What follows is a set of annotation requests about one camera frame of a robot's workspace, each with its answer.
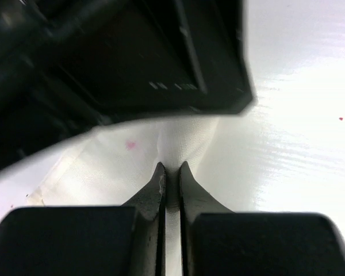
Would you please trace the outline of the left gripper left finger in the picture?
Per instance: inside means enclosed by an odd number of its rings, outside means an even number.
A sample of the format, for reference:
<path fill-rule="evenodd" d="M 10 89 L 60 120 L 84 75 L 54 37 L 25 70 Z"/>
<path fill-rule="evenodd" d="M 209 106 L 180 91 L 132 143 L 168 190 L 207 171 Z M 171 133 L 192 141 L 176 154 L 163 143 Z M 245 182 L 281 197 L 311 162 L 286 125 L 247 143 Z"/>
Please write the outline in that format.
<path fill-rule="evenodd" d="M 12 210 L 0 222 L 0 275 L 164 275 L 164 166 L 120 206 Z"/>

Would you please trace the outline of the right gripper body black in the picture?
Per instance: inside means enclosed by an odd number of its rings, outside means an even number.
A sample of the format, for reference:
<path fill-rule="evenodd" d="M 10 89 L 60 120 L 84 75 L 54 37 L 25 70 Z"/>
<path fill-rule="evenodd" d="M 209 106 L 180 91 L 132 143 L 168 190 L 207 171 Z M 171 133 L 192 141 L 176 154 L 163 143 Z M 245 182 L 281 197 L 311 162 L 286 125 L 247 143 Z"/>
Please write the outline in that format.
<path fill-rule="evenodd" d="M 108 126 L 178 113 L 176 1 L 0 1 L 0 172 Z"/>

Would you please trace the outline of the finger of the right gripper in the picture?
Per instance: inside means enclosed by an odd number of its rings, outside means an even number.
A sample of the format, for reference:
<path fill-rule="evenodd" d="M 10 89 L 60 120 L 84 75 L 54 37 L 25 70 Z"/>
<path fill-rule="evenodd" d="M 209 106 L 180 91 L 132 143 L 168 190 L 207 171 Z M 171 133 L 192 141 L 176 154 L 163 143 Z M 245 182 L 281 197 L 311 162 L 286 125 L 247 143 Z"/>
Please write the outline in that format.
<path fill-rule="evenodd" d="M 78 88 L 114 122 L 241 113 L 243 16 L 243 1 L 130 1 L 76 49 Z"/>

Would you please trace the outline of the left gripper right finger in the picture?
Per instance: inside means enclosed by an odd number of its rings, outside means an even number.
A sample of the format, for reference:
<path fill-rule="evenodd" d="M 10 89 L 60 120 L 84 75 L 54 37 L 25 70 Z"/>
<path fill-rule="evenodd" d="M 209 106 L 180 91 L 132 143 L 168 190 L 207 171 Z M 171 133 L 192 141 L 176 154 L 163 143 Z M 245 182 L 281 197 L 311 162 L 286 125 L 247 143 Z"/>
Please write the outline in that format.
<path fill-rule="evenodd" d="M 345 275 L 345 242 L 319 213 L 235 213 L 179 170 L 184 275 Z"/>

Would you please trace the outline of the white cloth napkin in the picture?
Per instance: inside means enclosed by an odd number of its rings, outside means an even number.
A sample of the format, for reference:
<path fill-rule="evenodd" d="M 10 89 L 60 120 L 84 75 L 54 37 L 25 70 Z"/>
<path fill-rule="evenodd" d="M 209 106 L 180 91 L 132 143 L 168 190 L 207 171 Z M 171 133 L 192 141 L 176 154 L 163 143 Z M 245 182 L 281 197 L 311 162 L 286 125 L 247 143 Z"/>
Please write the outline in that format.
<path fill-rule="evenodd" d="M 210 146 L 219 118 L 187 116 L 99 127 L 69 142 L 40 186 L 31 205 L 118 205 L 152 177 L 158 163 L 168 176 L 166 274 L 181 275 L 178 170 L 192 169 Z"/>

